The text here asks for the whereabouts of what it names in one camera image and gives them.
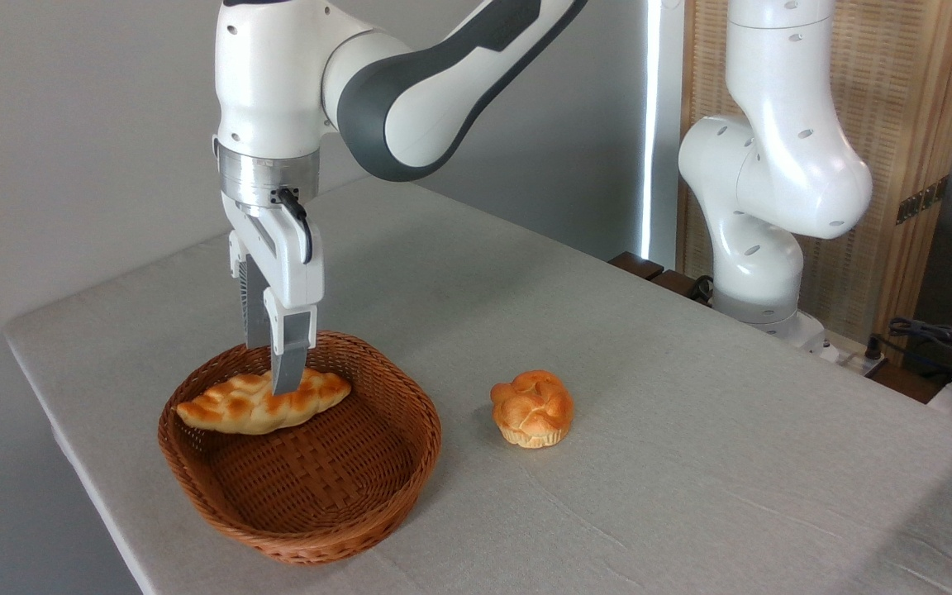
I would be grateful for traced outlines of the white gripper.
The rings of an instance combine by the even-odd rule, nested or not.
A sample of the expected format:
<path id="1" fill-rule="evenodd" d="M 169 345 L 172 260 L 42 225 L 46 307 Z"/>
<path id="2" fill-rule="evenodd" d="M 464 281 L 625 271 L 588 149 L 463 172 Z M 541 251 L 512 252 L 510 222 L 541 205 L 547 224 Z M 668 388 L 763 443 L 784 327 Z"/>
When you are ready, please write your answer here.
<path id="1" fill-rule="evenodd" d="M 317 343 L 317 303 L 325 295 L 320 231 L 284 206 L 250 215 L 226 195 L 222 204 L 233 226 L 228 249 L 231 276 L 240 286 L 245 345 L 271 345 L 272 394 L 294 392 Z"/>

